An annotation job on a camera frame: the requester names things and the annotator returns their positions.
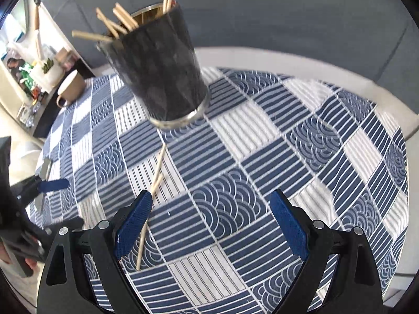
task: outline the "mug handle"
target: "mug handle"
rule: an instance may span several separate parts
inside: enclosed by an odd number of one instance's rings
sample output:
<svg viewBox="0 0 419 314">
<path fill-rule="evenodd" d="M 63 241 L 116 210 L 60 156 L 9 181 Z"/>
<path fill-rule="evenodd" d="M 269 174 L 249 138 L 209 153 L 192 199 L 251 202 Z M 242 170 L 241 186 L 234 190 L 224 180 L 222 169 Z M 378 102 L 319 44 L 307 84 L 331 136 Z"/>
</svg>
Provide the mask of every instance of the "mug handle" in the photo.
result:
<svg viewBox="0 0 419 314">
<path fill-rule="evenodd" d="M 62 98 L 62 96 L 60 96 L 60 95 L 57 97 L 57 106 L 58 106 L 59 108 L 64 108 L 65 104 L 64 104 L 64 106 L 61 106 L 61 105 L 59 104 L 59 101 L 61 100 L 61 98 Z"/>
</svg>

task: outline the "human hand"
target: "human hand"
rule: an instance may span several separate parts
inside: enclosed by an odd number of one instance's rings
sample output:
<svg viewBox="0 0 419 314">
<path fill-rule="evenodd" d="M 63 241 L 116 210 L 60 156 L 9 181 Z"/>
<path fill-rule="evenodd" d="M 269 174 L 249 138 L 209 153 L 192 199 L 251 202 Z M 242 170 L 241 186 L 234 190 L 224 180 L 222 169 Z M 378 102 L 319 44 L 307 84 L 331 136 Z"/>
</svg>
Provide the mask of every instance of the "human hand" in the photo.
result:
<svg viewBox="0 0 419 314">
<path fill-rule="evenodd" d="M 0 260 L 2 260 L 4 263 L 6 263 L 8 265 L 12 264 L 10 256 L 7 253 L 6 248 L 4 247 L 2 242 L 0 242 Z M 25 262 L 29 266 L 29 268 L 31 268 L 32 270 L 35 270 L 35 268 L 37 266 L 37 261 L 35 261 L 31 258 L 26 258 Z"/>
</svg>

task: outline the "table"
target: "table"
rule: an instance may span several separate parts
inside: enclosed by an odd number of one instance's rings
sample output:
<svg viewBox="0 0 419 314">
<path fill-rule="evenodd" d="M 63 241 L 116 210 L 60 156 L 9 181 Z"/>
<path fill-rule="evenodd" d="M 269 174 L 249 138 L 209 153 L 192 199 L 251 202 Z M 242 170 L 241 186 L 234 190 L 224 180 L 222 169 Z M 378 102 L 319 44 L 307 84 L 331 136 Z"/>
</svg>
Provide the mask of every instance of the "table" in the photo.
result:
<svg viewBox="0 0 419 314">
<path fill-rule="evenodd" d="M 394 118 L 332 83 L 285 74 L 204 68 L 212 93 L 204 118 L 157 130 L 117 75 L 89 79 L 60 112 L 40 157 L 50 179 L 70 187 L 45 197 L 43 226 L 81 216 L 85 227 L 112 217 L 149 189 L 167 143 L 164 179 L 149 217 L 141 270 L 138 241 L 122 266 L 152 313 L 271 313 L 301 261 L 269 209 L 280 187 L 291 203 L 331 228 L 364 229 L 383 294 L 408 224 L 406 147 Z M 111 308 L 93 260 L 89 277 Z M 331 256 L 309 309 L 332 278 Z"/>
</svg>

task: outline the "white pot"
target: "white pot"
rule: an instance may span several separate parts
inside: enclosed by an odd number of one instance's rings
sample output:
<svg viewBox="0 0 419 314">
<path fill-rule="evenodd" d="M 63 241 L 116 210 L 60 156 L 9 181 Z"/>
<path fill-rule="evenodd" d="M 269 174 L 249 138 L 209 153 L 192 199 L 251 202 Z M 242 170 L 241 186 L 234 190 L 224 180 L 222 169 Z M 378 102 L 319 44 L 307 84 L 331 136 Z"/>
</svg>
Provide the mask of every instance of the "white pot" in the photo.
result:
<svg viewBox="0 0 419 314">
<path fill-rule="evenodd" d="M 54 65 L 49 69 L 44 77 L 45 81 L 47 81 L 48 84 L 54 88 L 59 83 L 63 75 L 64 70 L 61 68 L 58 61 L 54 59 Z"/>
</svg>

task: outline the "wave pattern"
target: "wave pattern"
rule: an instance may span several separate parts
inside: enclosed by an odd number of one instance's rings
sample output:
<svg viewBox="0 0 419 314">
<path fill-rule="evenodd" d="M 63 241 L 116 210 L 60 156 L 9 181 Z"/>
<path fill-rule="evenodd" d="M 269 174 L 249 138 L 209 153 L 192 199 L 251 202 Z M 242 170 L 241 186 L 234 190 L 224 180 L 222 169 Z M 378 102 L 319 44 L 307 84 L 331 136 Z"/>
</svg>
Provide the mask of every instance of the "wave pattern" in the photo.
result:
<svg viewBox="0 0 419 314">
<path fill-rule="evenodd" d="M 113 112 L 112 100 L 109 97 L 106 100 L 103 100 L 99 106 L 91 112 L 92 127 L 98 125 L 102 120 L 104 120 L 110 113 Z"/>
<path fill-rule="evenodd" d="M 89 279 L 91 280 L 98 280 L 99 274 L 96 269 L 95 262 L 93 261 L 92 255 L 83 254 L 84 257 L 84 264 L 86 265 L 87 274 L 89 275 Z"/>
<path fill-rule="evenodd" d="M 257 94 L 281 81 L 276 74 L 260 71 L 233 71 L 228 77 L 248 95 Z"/>
<path fill-rule="evenodd" d="M 200 119 L 192 122 L 191 124 L 188 124 L 188 125 L 186 125 L 184 127 L 181 127 L 181 128 L 175 128 L 175 129 L 169 130 L 169 131 L 161 130 L 161 135 L 163 137 L 163 140 L 166 143 L 170 143 L 171 141 L 174 141 L 177 138 L 182 137 L 183 135 L 192 131 L 194 128 L 197 128 L 197 127 L 199 127 L 203 124 L 205 124 L 205 119 L 200 118 Z"/>
<path fill-rule="evenodd" d="M 380 282 L 381 289 L 384 290 L 390 283 L 391 278 L 395 274 L 397 268 L 397 261 L 394 259 L 391 249 L 388 251 L 384 258 L 383 264 L 380 269 Z"/>
<path fill-rule="evenodd" d="M 140 245 L 140 239 L 138 238 L 135 241 L 133 248 L 128 255 L 123 256 L 121 261 L 124 264 L 128 272 L 136 272 L 137 265 L 137 256 L 138 256 L 138 247 Z M 163 263 L 163 258 L 161 257 L 159 251 L 156 247 L 156 242 L 150 236 L 150 232 L 147 231 L 145 236 L 144 249 L 142 251 L 141 265 L 140 270 L 146 268 L 154 267 Z"/>
<path fill-rule="evenodd" d="M 218 239 L 231 235 L 267 212 L 266 204 L 238 168 L 199 187 L 192 198 Z"/>
<path fill-rule="evenodd" d="M 311 116 L 286 134 L 314 172 L 319 172 L 341 147 L 337 131 Z"/>
<path fill-rule="evenodd" d="M 380 215 L 374 206 L 371 195 L 364 191 L 341 220 L 345 230 L 349 231 L 354 226 L 359 226 L 369 238 L 380 223 Z"/>
<path fill-rule="evenodd" d="M 384 159 L 394 182 L 401 187 L 407 176 L 402 151 L 391 142 Z"/>
<path fill-rule="evenodd" d="M 338 98 L 343 102 L 359 123 L 361 123 L 374 108 L 374 104 L 372 104 L 368 99 L 362 98 L 349 91 L 340 90 L 338 92 Z"/>
<path fill-rule="evenodd" d="M 263 303 L 268 312 L 274 311 L 285 296 L 301 265 L 301 261 L 297 260 L 278 274 L 253 287 L 253 294 Z"/>
<path fill-rule="evenodd" d="M 95 156 L 97 184 L 103 185 L 125 170 L 125 163 L 118 141 Z"/>
</svg>

